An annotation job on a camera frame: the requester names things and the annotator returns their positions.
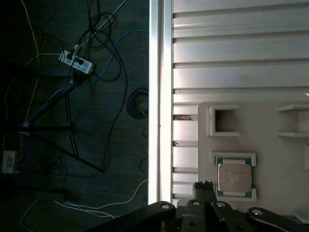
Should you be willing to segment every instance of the screw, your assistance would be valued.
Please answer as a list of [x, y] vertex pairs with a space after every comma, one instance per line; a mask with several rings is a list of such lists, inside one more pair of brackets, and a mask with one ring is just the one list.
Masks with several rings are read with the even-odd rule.
[[161, 207], [164, 208], [164, 209], [168, 209], [169, 205], [168, 204], [163, 204]]
[[225, 204], [224, 204], [223, 202], [218, 202], [218, 203], [217, 203], [217, 206], [219, 206], [219, 207], [224, 207]]
[[253, 212], [255, 215], [262, 215], [262, 214], [263, 214], [262, 211], [257, 210], [257, 209], [254, 209], [252, 212]]

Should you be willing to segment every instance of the tripod leg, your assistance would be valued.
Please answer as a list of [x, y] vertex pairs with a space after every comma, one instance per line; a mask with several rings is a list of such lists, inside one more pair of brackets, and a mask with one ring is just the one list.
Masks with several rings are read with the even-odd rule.
[[39, 140], [39, 141], [41, 141], [41, 142], [43, 142], [43, 143], [46, 143], [46, 144], [48, 144], [48, 145], [50, 145], [50, 146], [56, 148], [57, 150], [59, 150], [59, 151], [65, 153], [66, 155], [72, 157], [73, 159], [75, 159], [75, 160], [77, 160], [77, 161], [79, 161], [79, 162], [81, 162], [81, 163], [83, 163], [83, 164], [85, 164], [85, 165], [87, 165], [87, 166], [89, 166], [89, 167], [91, 167], [91, 168], [93, 168], [93, 169], [99, 171], [99, 172], [102, 172], [102, 173], [105, 172], [104, 169], [101, 169], [101, 168], [97, 167], [96, 165], [93, 165], [92, 163], [89, 163], [88, 161], [86, 161], [86, 160], [84, 160], [84, 159], [82, 159], [82, 158], [80, 158], [80, 157], [74, 155], [73, 153], [71, 153], [71, 152], [69, 152], [69, 151], [67, 151], [67, 150], [65, 150], [65, 149], [63, 149], [63, 148], [61, 148], [61, 147], [59, 147], [59, 146], [57, 146], [55, 143], [50, 142], [50, 141], [48, 141], [47, 139], [44, 139], [44, 138], [42, 138], [42, 137], [40, 137], [40, 136], [38, 136], [38, 135], [36, 135], [36, 134], [32, 134], [32, 136], [33, 136], [34, 138], [36, 138], [37, 140]]

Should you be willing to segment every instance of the robotic arm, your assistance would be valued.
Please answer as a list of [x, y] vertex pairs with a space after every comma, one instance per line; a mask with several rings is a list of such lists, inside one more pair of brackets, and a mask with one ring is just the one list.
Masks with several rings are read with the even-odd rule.
[[174, 207], [156, 202], [87, 232], [309, 232], [309, 228], [263, 208], [245, 214], [217, 201], [212, 182], [194, 183], [194, 199]]

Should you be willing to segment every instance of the yellow cable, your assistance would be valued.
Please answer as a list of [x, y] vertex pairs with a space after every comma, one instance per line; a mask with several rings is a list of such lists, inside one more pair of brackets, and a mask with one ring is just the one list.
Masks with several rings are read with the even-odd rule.
[[[37, 52], [38, 66], [40, 66], [39, 49], [38, 49], [37, 41], [36, 41], [35, 36], [34, 36], [33, 28], [32, 28], [31, 22], [30, 22], [30, 18], [29, 18], [29, 15], [28, 15], [28, 10], [27, 10], [27, 7], [24, 4], [23, 0], [20, 0], [20, 1], [21, 1], [21, 3], [23, 4], [23, 6], [25, 8], [27, 20], [28, 20], [28, 23], [29, 23], [29, 26], [30, 26], [30, 29], [31, 29], [31, 33], [32, 33], [32, 36], [33, 36], [34, 44], [35, 44], [35, 49], [36, 49], [36, 52]], [[29, 112], [30, 112], [31, 104], [32, 104], [33, 97], [34, 97], [34, 94], [35, 94], [35, 90], [36, 90], [36, 88], [38, 86], [38, 81], [39, 81], [39, 77], [37, 77], [37, 81], [36, 81], [34, 89], [33, 89], [30, 105], [28, 106], [28, 109], [27, 109], [27, 114], [26, 114], [25, 122], [27, 121], [28, 116], [29, 116]], [[20, 156], [19, 156], [18, 161], [21, 161], [22, 158], [23, 158], [23, 146], [22, 146], [22, 140], [20, 138]]]

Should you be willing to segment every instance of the processor chip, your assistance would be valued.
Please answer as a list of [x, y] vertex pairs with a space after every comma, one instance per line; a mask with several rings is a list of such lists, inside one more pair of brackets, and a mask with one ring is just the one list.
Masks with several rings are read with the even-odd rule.
[[251, 165], [245, 160], [226, 159], [218, 165], [218, 190], [223, 193], [252, 191]]

